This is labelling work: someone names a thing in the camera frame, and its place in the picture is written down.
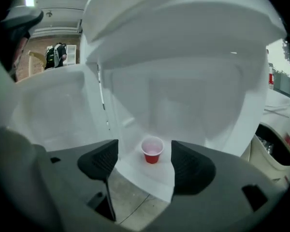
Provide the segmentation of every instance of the black backpack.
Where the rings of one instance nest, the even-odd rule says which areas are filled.
[[[55,47],[52,47],[47,50],[45,56],[46,56],[46,66],[45,69],[49,68],[56,68],[58,67],[61,58],[59,58],[58,53],[58,47],[61,46],[60,44],[57,44]]]

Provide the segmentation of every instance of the red plastic cup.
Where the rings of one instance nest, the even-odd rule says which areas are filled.
[[[142,142],[142,151],[148,163],[156,163],[163,149],[163,141],[158,137],[148,137]]]

